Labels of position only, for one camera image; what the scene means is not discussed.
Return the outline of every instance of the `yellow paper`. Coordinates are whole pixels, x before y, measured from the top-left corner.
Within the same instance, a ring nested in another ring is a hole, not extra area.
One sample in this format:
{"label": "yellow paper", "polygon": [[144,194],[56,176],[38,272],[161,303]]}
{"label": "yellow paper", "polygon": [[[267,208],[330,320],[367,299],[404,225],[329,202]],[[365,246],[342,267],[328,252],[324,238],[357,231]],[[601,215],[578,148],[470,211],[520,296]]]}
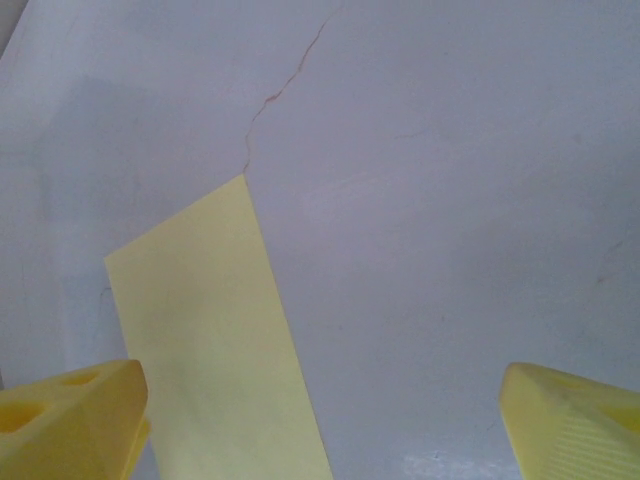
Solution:
{"label": "yellow paper", "polygon": [[164,480],[329,480],[243,175],[106,259]]}

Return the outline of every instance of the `ribbed surface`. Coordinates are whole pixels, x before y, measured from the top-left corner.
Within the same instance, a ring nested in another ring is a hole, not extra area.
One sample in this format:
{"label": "ribbed surface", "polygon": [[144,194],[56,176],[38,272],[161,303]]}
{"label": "ribbed surface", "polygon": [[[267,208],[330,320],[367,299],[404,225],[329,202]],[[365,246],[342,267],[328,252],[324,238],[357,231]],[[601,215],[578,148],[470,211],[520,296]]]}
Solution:
{"label": "ribbed surface", "polygon": [[612,438],[604,426],[569,415],[543,476],[546,480],[637,480],[640,455]]}

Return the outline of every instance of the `yellow sheet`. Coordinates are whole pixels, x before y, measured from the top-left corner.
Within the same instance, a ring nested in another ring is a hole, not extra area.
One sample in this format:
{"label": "yellow sheet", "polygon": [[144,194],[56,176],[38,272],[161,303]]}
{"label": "yellow sheet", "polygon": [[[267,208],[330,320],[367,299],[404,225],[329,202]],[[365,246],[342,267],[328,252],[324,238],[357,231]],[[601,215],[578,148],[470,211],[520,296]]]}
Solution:
{"label": "yellow sheet", "polygon": [[164,480],[332,478],[243,175],[106,265]]}

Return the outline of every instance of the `white surface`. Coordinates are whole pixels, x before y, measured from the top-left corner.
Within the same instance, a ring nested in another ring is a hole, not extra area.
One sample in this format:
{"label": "white surface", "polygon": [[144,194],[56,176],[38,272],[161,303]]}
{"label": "white surface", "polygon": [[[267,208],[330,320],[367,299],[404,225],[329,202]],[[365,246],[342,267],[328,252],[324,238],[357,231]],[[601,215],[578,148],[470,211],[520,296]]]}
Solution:
{"label": "white surface", "polygon": [[250,152],[336,479],[518,478],[508,362],[640,389],[638,58],[632,0],[31,0],[0,62],[5,383],[123,355],[103,256]]}

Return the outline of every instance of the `white wall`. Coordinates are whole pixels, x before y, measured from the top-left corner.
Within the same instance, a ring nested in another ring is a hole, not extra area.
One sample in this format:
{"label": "white wall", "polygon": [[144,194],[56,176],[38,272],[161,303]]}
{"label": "white wall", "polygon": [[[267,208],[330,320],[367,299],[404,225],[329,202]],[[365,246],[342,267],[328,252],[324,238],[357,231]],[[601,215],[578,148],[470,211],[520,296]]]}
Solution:
{"label": "white wall", "polygon": [[102,257],[250,153],[336,479],[518,478],[508,362],[640,389],[638,58],[631,0],[31,0],[5,383],[123,355]]}

